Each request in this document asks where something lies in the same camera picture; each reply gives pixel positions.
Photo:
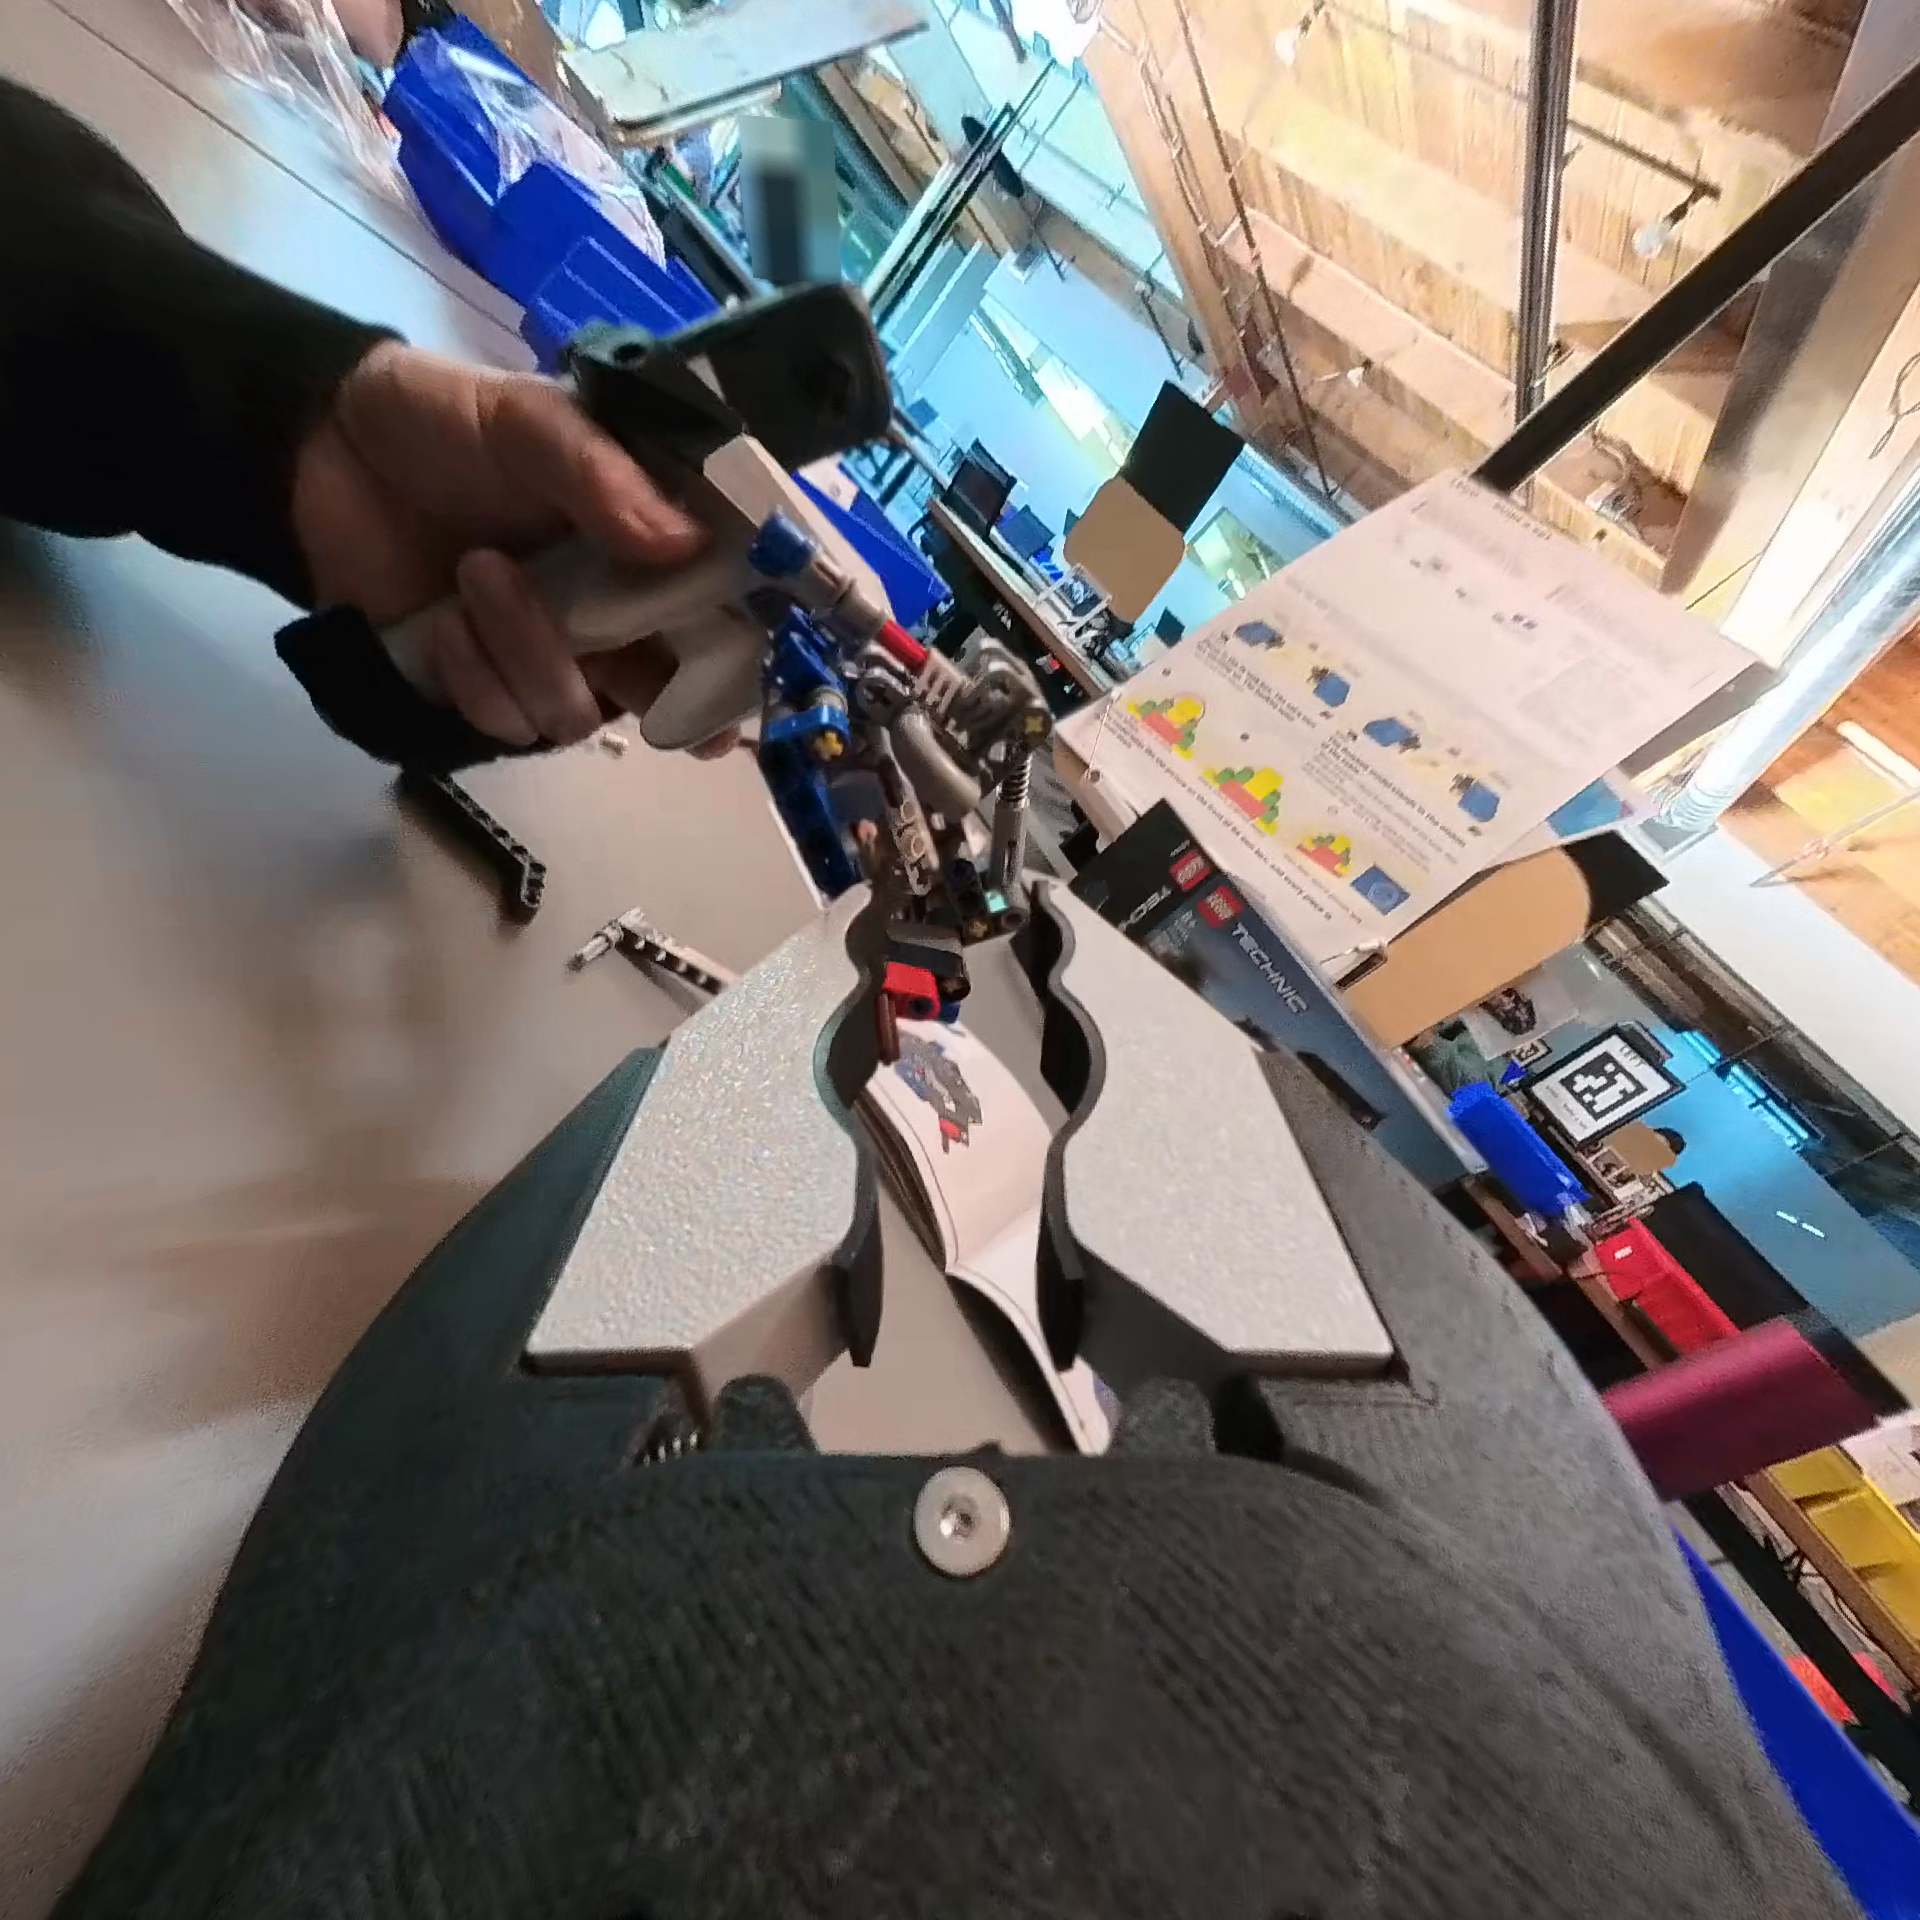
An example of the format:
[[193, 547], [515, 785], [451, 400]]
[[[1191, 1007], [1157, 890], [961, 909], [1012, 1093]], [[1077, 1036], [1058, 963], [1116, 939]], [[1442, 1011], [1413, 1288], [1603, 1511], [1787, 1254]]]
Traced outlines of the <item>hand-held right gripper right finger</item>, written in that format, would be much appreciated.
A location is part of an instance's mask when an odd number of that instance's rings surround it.
[[1374, 1383], [1392, 1330], [1260, 1049], [1064, 884], [1033, 890], [1040, 1083], [1036, 1330], [1052, 1368]]

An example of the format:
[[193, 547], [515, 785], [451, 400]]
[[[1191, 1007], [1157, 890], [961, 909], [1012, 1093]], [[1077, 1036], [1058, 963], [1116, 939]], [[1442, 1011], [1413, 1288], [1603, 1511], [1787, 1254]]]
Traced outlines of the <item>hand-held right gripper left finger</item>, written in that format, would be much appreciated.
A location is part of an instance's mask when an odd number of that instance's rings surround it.
[[758, 958], [653, 1059], [647, 1091], [528, 1330], [540, 1373], [674, 1373], [697, 1403], [793, 1397], [870, 1364], [884, 1330], [884, 901], [864, 884]]

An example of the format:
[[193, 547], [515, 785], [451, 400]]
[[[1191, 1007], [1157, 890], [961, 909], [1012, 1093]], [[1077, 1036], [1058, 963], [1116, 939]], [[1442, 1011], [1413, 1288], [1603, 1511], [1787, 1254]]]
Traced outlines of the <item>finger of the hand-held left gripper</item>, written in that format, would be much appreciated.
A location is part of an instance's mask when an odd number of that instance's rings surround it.
[[772, 632], [787, 607], [832, 632], [892, 623], [875, 572], [753, 437], [705, 454], [702, 484], [713, 532], [734, 556], [702, 632]]

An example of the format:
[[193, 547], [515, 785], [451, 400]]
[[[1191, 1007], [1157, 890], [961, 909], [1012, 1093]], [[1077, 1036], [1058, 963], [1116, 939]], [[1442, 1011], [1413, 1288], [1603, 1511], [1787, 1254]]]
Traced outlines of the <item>lego instruction booklet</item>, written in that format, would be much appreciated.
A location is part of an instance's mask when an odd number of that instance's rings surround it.
[[1052, 1128], [961, 1024], [898, 1024], [858, 1117], [928, 1262], [984, 1320], [1076, 1452], [1104, 1452], [1116, 1397], [1082, 1362], [1052, 1364], [1036, 1315], [1040, 1155]]

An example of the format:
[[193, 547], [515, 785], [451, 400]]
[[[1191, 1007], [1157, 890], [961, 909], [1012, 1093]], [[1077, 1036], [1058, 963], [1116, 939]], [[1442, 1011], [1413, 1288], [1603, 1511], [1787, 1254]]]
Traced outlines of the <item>grey lego beam with axles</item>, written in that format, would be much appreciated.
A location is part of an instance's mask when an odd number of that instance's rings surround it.
[[608, 954], [624, 954], [631, 971], [647, 971], [659, 979], [681, 979], [697, 999], [721, 999], [721, 989], [734, 988], [734, 971], [732, 963], [721, 963], [705, 952], [664, 936], [644, 909], [626, 909], [626, 914], [598, 922], [585, 936], [585, 946], [576, 946], [567, 954], [567, 971], [585, 971], [585, 963], [598, 963]]

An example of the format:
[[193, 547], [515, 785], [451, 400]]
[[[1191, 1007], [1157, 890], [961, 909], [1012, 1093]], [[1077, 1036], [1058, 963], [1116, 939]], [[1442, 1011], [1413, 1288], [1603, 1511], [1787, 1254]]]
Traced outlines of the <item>partly built lego buggy model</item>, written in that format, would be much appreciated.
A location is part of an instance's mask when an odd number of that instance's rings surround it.
[[919, 646], [844, 561], [765, 515], [747, 547], [765, 648], [758, 773], [817, 896], [870, 892], [875, 1004], [892, 1024], [952, 1024], [971, 952], [1025, 922], [1025, 781], [1052, 710], [1018, 648], [966, 661]]

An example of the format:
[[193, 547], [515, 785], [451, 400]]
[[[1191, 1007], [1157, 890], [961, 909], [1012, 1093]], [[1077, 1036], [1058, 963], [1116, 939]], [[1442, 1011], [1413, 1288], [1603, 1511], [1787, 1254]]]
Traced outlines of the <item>lego set box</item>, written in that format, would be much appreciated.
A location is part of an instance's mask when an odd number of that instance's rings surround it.
[[1170, 803], [1138, 816], [1070, 890], [1251, 1045], [1290, 1055], [1416, 1184], [1485, 1175]]

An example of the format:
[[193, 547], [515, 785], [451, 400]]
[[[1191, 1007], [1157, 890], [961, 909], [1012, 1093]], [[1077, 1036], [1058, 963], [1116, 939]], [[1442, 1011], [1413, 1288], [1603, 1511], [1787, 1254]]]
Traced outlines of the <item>dark grey bent lego beam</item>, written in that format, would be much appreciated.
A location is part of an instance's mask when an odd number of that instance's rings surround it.
[[510, 922], [532, 922], [543, 901], [543, 864], [462, 781], [401, 769], [396, 794], [436, 819], [491, 877], [496, 914]]

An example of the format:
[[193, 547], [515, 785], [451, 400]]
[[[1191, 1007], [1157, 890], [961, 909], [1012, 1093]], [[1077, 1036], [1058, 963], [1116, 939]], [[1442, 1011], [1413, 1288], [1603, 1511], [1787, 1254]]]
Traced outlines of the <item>blue plastic container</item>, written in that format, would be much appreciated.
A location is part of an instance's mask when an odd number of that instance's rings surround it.
[[1520, 1212], [1559, 1219], [1586, 1206], [1580, 1179], [1493, 1083], [1455, 1091], [1448, 1122], [1485, 1155], [1490, 1179], [1516, 1198]]

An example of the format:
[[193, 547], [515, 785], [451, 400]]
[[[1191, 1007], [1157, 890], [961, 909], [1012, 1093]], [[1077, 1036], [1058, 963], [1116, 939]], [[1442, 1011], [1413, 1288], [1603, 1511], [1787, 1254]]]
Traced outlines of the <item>leaning grey board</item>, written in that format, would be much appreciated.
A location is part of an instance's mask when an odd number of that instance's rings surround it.
[[631, 153], [919, 30], [928, 30], [919, 0], [734, 0], [598, 52], [567, 45], [560, 73], [585, 122]]

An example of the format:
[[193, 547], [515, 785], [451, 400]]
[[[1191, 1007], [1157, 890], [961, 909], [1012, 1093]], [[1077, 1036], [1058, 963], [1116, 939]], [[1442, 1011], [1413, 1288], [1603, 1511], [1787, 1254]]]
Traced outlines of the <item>black white fiducial sign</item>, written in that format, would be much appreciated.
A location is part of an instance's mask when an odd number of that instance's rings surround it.
[[1669, 1049], [1640, 1024], [1615, 1024], [1567, 1059], [1516, 1081], [1527, 1117], [1559, 1149], [1597, 1149], [1680, 1091], [1686, 1081], [1669, 1068]]

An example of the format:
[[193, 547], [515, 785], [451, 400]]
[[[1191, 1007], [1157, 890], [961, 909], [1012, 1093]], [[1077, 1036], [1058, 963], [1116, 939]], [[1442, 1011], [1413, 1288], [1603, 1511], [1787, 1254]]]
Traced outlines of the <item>black monitor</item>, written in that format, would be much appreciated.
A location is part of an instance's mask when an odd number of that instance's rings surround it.
[[1191, 533], [1239, 454], [1239, 431], [1212, 420], [1212, 410], [1201, 410], [1181, 382], [1160, 380], [1116, 480], [1176, 533]]

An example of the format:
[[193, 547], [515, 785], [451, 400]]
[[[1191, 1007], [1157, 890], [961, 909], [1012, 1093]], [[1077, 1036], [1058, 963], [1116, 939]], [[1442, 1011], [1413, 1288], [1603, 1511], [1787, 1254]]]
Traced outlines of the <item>clear plastic bag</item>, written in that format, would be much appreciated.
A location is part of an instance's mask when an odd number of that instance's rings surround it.
[[326, 6], [326, 0], [175, 0], [170, 6], [170, 16], [193, 30], [193, 40], [229, 79], [318, 122], [388, 191], [407, 191], [401, 174], [401, 135], [384, 122], [384, 81], [407, 30], [402, 11], [407, 6]]

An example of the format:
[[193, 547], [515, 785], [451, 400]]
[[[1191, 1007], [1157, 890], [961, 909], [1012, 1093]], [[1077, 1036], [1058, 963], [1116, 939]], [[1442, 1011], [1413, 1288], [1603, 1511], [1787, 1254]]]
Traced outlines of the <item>maroon drinking bottle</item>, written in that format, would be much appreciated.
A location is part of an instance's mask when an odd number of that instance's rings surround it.
[[1620, 1383], [1603, 1406], [1663, 1506], [1911, 1412], [1904, 1389], [1814, 1308]]

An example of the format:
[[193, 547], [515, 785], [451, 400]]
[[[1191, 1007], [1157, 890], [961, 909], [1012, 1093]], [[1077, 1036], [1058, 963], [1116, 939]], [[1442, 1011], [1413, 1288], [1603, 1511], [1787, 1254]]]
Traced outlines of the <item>black steel column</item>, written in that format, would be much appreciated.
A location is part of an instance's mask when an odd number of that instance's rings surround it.
[[1825, 211], [1869, 185], [1920, 129], [1920, 69], [1911, 64], [1872, 102], [1857, 110], [1770, 205], [1699, 256], [1654, 306], [1644, 306], [1591, 364], [1534, 407], [1478, 465], [1471, 484], [1516, 493], [1559, 447], [1597, 426], [1620, 393], [1654, 376], [1675, 347], [1720, 316], [1778, 256]]

